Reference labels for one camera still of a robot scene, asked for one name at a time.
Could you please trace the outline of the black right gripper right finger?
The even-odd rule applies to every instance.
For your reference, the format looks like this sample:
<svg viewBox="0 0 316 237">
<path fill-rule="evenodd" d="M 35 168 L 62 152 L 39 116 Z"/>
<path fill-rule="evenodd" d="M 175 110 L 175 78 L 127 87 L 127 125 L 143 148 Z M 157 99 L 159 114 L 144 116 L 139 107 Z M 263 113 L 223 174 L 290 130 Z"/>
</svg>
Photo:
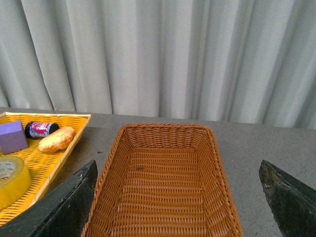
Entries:
<svg viewBox="0 0 316 237">
<path fill-rule="evenodd" d="M 267 203 L 284 237 L 316 235 L 316 191 L 267 160 L 259 169 Z"/>
</svg>

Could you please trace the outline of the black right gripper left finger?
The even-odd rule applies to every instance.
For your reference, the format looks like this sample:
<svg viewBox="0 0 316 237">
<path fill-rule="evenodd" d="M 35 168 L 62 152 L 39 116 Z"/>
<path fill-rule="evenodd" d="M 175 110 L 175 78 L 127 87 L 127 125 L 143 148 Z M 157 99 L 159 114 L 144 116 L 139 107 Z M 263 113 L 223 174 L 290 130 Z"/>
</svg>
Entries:
<svg viewBox="0 0 316 237">
<path fill-rule="evenodd" d="M 26 211 L 1 226 L 2 237 L 79 237 L 98 177 L 91 160 Z"/>
</svg>

